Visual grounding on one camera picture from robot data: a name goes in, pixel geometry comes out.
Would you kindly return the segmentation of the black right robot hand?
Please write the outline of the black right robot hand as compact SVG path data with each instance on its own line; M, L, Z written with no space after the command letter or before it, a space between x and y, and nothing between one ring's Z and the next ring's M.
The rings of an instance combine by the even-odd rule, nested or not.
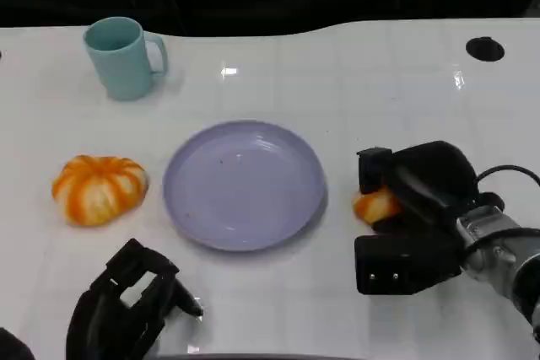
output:
M374 147L357 152L359 190L380 192L392 208L370 222L377 234L436 234L455 238L456 220L475 207L476 172L456 146L445 141L393 151Z

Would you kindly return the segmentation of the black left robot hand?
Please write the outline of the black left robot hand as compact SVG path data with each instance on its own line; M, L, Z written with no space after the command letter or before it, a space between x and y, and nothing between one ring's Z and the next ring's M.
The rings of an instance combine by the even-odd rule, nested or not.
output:
M155 250L129 239L76 304L67 329L67 359L142 359L178 308L203 308L176 278L179 269Z

